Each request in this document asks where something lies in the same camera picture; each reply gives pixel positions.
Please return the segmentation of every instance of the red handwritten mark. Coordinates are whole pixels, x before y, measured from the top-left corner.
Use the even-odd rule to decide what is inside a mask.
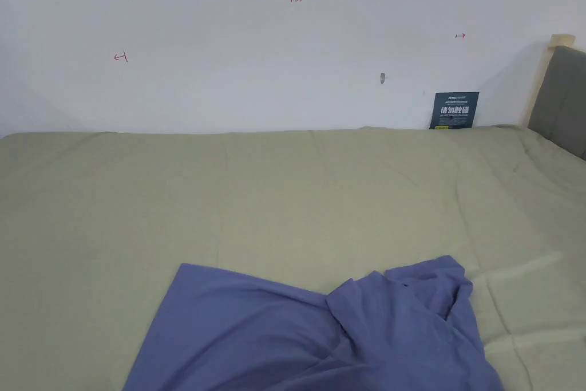
[[[120,55],[120,56],[118,56],[118,54],[114,55],[114,59],[116,61],[118,61],[120,58],[124,57],[124,59],[126,60],[126,63],[128,63],[128,58],[126,57],[126,51],[122,51],[122,53],[124,53],[124,55]]]

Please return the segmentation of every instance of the dark blue card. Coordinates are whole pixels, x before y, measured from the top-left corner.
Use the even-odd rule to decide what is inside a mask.
[[[438,92],[430,128],[470,128],[479,92]]]

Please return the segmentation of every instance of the blue cloth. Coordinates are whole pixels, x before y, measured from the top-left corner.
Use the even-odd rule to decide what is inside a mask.
[[[502,390],[451,257],[329,295],[182,264],[124,391]]]

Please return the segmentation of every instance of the headboard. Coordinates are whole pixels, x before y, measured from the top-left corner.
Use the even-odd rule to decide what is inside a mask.
[[[524,125],[586,160],[586,53],[572,48],[574,39],[552,36]]]

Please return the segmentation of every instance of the mattress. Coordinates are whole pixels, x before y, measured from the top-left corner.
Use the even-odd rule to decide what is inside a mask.
[[[507,390],[584,390],[586,162],[516,127],[0,140],[3,389],[120,390],[181,263],[328,293],[449,254]]]

